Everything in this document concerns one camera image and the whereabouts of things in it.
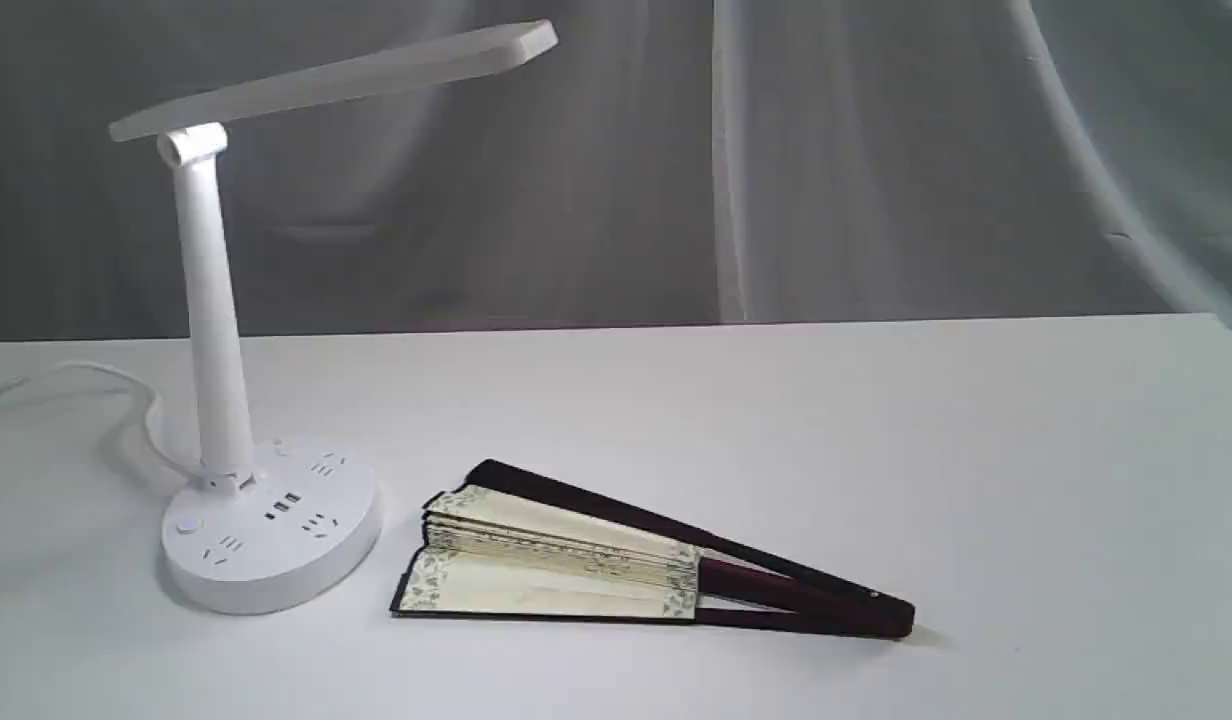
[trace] white table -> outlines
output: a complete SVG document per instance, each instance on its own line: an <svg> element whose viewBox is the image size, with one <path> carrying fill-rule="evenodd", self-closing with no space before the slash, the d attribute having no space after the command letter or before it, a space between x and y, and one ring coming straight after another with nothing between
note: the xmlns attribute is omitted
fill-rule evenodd
<svg viewBox="0 0 1232 720"><path fill-rule="evenodd" d="M375 457L370 558L294 610L186 607L133 399L0 404L0 718L1232 718L1232 337L1210 316L245 342L256 436ZM168 393L185 342L0 345ZM918 605L909 642L395 620L418 507L498 457Z"/></svg>

